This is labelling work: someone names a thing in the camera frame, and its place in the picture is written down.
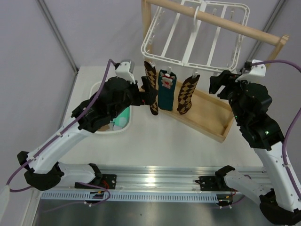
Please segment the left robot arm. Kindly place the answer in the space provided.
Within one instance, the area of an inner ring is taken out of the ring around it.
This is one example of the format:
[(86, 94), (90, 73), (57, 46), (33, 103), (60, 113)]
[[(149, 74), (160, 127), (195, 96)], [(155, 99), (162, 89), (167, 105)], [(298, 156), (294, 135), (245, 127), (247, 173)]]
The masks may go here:
[(40, 191), (55, 186), (98, 188), (103, 175), (96, 164), (66, 164), (60, 159), (129, 106), (152, 105), (158, 92), (146, 76), (142, 77), (142, 82), (143, 91), (139, 90), (136, 82), (131, 83), (120, 77), (102, 82), (98, 91), (76, 107), (66, 124), (42, 147), (31, 152), (20, 152), (17, 158), (26, 169), (24, 177), (27, 184)]

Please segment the christmas pattern sock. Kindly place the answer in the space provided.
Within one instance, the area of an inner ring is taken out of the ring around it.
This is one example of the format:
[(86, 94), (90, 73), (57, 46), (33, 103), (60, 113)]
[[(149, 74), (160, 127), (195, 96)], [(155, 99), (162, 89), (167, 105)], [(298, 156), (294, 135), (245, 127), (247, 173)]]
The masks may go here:
[(173, 110), (174, 91), (177, 77), (173, 72), (160, 70), (158, 74), (158, 107), (165, 111)]

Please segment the mint green sock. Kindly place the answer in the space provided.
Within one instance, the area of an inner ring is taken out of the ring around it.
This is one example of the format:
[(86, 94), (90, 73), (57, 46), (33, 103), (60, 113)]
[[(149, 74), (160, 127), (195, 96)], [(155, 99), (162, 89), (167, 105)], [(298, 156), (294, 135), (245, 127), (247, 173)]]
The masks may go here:
[(112, 130), (120, 130), (123, 129), (129, 121), (130, 118), (130, 107), (126, 108), (119, 116), (113, 119)]

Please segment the white plastic clip hanger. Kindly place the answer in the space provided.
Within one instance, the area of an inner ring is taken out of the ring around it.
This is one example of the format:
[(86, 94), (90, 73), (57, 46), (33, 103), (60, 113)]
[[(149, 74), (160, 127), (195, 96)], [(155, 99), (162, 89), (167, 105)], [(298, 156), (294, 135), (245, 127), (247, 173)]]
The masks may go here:
[(142, 2), (145, 59), (167, 66), (177, 65), (208, 72), (234, 71), (244, 36), (197, 19), (197, 12), (247, 25), (250, 8), (242, 3), (212, 0), (177, 0), (192, 9), (192, 16), (166, 6), (151, 11), (153, 3)]

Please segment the brown checkered sock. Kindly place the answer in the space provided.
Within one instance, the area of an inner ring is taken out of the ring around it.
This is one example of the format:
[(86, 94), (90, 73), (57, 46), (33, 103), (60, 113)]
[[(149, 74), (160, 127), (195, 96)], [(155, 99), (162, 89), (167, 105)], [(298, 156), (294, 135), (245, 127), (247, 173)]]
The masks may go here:
[[(148, 77), (151, 87), (156, 90), (157, 71), (154, 65), (148, 61), (144, 61), (145, 74)], [(153, 115), (158, 115), (157, 94), (155, 95), (154, 103), (150, 106), (150, 112)]]
[(192, 96), (198, 84), (200, 75), (192, 75), (188, 77), (181, 85), (178, 94), (177, 111), (180, 115), (186, 114), (192, 107)]

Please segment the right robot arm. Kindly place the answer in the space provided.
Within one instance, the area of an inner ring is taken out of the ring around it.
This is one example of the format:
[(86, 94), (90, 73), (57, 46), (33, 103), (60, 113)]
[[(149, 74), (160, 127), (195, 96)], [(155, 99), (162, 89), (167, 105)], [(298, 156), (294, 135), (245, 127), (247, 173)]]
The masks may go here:
[(216, 171), (215, 186), (220, 190), (232, 188), (251, 199), (275, 225), (299, 223), (301, 185), (295, 182), (289, 158), (282, 151), (285, 137), (281, 128), (267, 114), (272, 103), (267, 88), (223, 71), (210, 77), (209, 93), (228, 100), (243, 138), (260, 158), (272, 184), (272, 188), (266, 188), (234, 167), (225, 166)]

